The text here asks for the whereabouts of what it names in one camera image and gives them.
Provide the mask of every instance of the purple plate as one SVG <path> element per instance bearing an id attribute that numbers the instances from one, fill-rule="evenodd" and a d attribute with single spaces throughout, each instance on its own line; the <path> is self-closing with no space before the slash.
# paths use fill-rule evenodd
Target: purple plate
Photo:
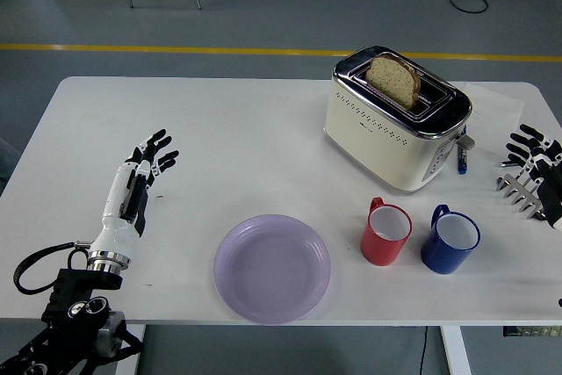
<path id="1" fill-rule="evenodd" d="M 247 320 L 283 325 L 307 315 L 328 288 L 330 259 L 302 221 L 261 215 L 233 228 L 214 259 L 214 283 Z"/>

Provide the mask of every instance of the paper sheet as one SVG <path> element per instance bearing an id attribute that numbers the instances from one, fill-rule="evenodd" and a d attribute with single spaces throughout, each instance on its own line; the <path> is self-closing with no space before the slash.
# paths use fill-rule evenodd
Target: paper sheet
<path id="1" fill-rule="evenodd" d="M 467 83 L 463 92 L 472 101 L 467 133 L 476 142 L 476 147 L 507 157 L 506 144 L 510 142 L 509 135 L 517 132 L 519 127 L 523 101 L 473 83 Z"/>

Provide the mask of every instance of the table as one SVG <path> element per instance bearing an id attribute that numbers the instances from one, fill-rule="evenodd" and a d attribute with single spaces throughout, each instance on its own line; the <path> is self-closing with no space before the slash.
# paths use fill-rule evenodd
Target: table
<path id="1" fill-rule="evenodd" d="M 522 120 L 551 137 L 562 129 L 538 89 L 478 83 L 525 102 Z M 462 90 L 464 83 L 456 83 Z M 246 324 L 221 300 L 213 259 L 225 235 L 251 217 L 304 221 L 328 247 L 332 275 L 320 304 L 294 325 L 561 325 L 562 236 L 526 220 L 499 192 L 501 157 L 475 148 L 469 171 L 449 160 L 413 194 L 381 182 L 323 133 L 330 81 L 71 77 L 49 104 L 0 198 L 0 321 L 36 321 L 49 292 L 27 297 L 11 280 L 32 252 L 93 241 L 117 167 L 166 128 L 177 165 L 150 192 L 147 226 L 119 291 L 103 292 L 129 323 Z M 508 141 L 508 133 L 498 134 Z M 406 209 L 414 231 L 395 263 L 361 255 L 371 199 Z M 467 213 L 482 241 L 452 275 L 428 270 L 419 249 L 438 204 Z M 66 255 L 25 274 L 52 281 Z"/>

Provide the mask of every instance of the mug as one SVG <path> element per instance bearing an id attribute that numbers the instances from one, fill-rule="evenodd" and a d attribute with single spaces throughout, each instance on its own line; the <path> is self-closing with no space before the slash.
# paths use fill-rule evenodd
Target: mug
<path id="1" fill-rule="evenodd" d="M 480 243 L 480 231 L 464 214 L 439 205 L 431 218 L 431 230 L 421 247 L 421 260 L 439 274 L 451 274 Z"/>
<path id="2" fill-rule="evenodd" d="M 398 206 L 373 198 L 361 239 L 361 252 L 370 263 L 389 265 L 412 233 L 410 216 Z"/>

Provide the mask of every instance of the table leg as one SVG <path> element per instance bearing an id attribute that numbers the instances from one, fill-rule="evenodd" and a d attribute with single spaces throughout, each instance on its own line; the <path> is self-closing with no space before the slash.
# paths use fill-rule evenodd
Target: table leg
<path id="1" fill-rule="evenodd" d="M 463 334 L 458 326 L 441 327 L 450 375 L 471 375 Z"/>
<path id="2" fill-rule="evenodd" d="M 126 326 L 127 331 L 132 335 L 137 337 L 142 341 L 144 337 L 144 324 L 131 324 Z M 127 359 L 121 360 L 117 363 L 117 369 L 115 370 L 115 375 L 134 375 L 137 372 L 137 366 L 139 364 L 140 353 L 130 356 Z"/>

